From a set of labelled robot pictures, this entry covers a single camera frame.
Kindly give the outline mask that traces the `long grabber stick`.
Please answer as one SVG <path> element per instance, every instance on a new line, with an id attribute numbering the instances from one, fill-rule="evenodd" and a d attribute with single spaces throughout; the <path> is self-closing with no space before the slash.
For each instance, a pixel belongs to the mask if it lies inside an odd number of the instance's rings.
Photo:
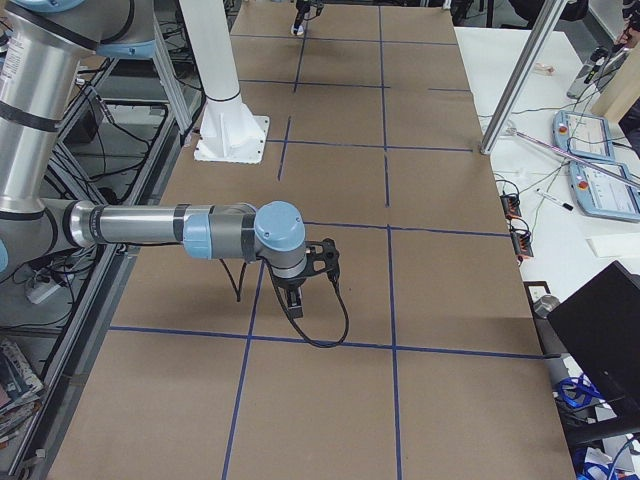
<path id="1" fill-rule="evenodd" d="M 624 177 L 620 174 L 614 173 L 612 171 L 609 171 L 607 169 L 605 169 L 604 167 L 600 167 L 598 166 L 596 163 L 589 161 L 587 159 L 584 159 L 582 157 L 578 157 L 576 155 L 573 155 L 565 150 L 562 150 L 560 147 L 554 146 L 554 145 L 550 145 L 548 143 L 545 143 L 539 139 L 536 139 L 530 135 L 527 135 L 523 132 L 520 132 L 519 130 L 517 130 L 516 128 L 513 127 L 508 127 L 505 130 L 505 134 L 507 136 L 513 136 L 513 137 L 518 137 L 520 139 L 523 139 L 529 143 L 532 143 L 533 145 L 540 147 L 540 148 L 544 148 L 547 149 L 551 152 L 553 152 L 554 154 L 564 158 L 564 159 L 568 159 L 570 161 L 579 163 L 587 168 L 591 168 L 594 171 L 598 171 L 600 173 L 602 173 L 603 175 L 609 176 L 612 179 L 615 179 L 616 181 L 619 181 L 635 190 L 639 189 L 639 183 L 635 182 L 627 177 Z"/>

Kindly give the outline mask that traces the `metal cup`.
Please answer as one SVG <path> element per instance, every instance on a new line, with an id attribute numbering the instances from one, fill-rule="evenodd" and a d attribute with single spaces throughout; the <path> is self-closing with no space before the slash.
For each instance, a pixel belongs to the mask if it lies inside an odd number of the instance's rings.
<path id="1" fill-rule="evenodd" d="M 549 314 L 561 304 L 560 300 L 551 295 L 545 294 L 533 302 L 533 314 L 535 318 L 547 319 Z"/>

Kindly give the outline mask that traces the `black marker pen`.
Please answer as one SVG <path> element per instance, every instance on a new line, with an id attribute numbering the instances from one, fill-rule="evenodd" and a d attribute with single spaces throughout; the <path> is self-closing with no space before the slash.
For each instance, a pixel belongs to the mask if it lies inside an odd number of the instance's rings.
<path id="1" fill-rule="evenodd" d="M 558 198 L 556 198 L 555 196 L 549 194 L 546 191 L 543 191 L 541 189 L 537 189 L 536 190 L 536 194 L 538 194 L 541 198 L 567 210 L 567 211 L 573 211 L 574 210 L 574 206 L 568 202 L 564 202 Z"/>

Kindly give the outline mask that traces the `stack of magazines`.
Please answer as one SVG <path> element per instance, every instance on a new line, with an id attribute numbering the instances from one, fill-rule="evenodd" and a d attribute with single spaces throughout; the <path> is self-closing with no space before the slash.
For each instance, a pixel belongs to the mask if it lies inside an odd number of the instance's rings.
<path id="1" fill-rule="evenodd" d="M 44 384 L 16 342 L 1 338 L 1 442 L 40 406 Z"/>

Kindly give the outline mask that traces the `black laptop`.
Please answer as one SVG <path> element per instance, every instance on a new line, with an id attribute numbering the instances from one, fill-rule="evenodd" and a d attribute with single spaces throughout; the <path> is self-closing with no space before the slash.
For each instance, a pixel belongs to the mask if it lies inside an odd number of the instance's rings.
<path id="1" fill-rule="evenodd" d="M 619 416 L 639 412 L 639 276 L 614 261 L 548 315 L 568 353 Z"/>

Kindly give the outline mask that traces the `upper teach pendant tablet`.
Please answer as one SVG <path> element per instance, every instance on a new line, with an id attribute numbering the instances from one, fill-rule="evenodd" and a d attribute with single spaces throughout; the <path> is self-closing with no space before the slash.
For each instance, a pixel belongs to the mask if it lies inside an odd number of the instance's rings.
<path id="1" fill-rule="evenodd" d="M 599 116 L 561 110 L 553 119 L 555 144 L 573 155 L 613 162 L 613 137 L 608 121 Z"/>

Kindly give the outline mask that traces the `teach pendant tablet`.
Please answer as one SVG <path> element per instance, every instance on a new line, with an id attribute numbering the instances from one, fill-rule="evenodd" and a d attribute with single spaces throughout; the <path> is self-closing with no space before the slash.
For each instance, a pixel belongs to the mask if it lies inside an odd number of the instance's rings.
<path id="1" fill-rule="evenodd" d="M 608 121 L 599 116 L 561 110 L 553 119 L 555 144 L 573 155 L 613 162 L 613 137 Z"/>
<path id="2" fill-rule="evenodd" d="M 639 189 L 592 167 L 569 163 L 574 201 L 590 217 L 639 222 Z"/>

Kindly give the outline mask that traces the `lower teach pendant tablet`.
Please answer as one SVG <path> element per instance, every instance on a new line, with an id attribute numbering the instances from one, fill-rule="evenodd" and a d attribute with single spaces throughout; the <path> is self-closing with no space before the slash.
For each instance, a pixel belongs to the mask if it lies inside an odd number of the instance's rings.
<path id="1" fill-rule="evenodd" d="M 574 201 L 590 217 L 639 222 L 639 189 L 592 167 L 569 163 Z"/>

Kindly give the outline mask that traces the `aluminium frame post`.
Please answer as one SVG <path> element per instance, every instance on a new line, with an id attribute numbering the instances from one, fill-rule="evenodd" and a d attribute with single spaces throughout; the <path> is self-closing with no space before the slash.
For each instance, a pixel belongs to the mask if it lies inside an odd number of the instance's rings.
<path id="1" fill-rule="evenodd" d="M 481 154 L 490 155 L 492 153 L 518 98 L 524 90 L 533 66 L 560 20 L 567 3 L 567 0 L 547 0 L 542 5 L 539 16 L 532 27 L 480 142 L 479 152 Z"/>

